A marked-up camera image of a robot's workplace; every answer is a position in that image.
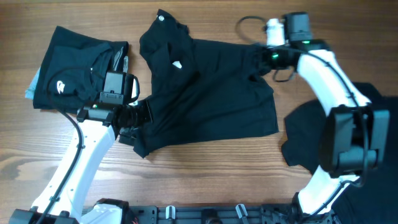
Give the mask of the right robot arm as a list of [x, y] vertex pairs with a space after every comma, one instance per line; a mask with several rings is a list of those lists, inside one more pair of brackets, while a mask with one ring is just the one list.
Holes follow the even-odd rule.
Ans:
[[295, 195], [302, 220], [320, 218], [348, 186], [362, 187], [368, 172], [381, 165], [390, 112], [364, 96], [340, 68], [329, 45], [313, 38], [306, 12], [269, 19], [265, 32], [266, 61], [274, 70], [294, 68], [326, 115], [319, 165]]

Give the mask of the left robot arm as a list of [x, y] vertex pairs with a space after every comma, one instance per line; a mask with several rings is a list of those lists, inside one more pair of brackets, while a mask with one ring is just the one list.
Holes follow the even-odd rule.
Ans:
[[139, 94], [136, 76], [108, 72], [99, 101], [86, 104], [72, 121], [73, 139], [50, 182], [30, 209], [14, 210], [10, 223], [137, 223], [126, 201], [103, 198], [87, 213], [83, 207], [96, 171], [120, 131], [152, 119]]

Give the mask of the black polo shirt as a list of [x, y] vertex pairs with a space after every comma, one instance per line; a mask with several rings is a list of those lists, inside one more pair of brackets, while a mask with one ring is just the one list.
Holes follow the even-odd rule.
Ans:
[[278, 132], [262, 47], [193, 39], [164, 10], [139, 43], [152, 74], [145, 100], [152, 119], [121, 131], [119, 140], [141, 157], [165, 146]]

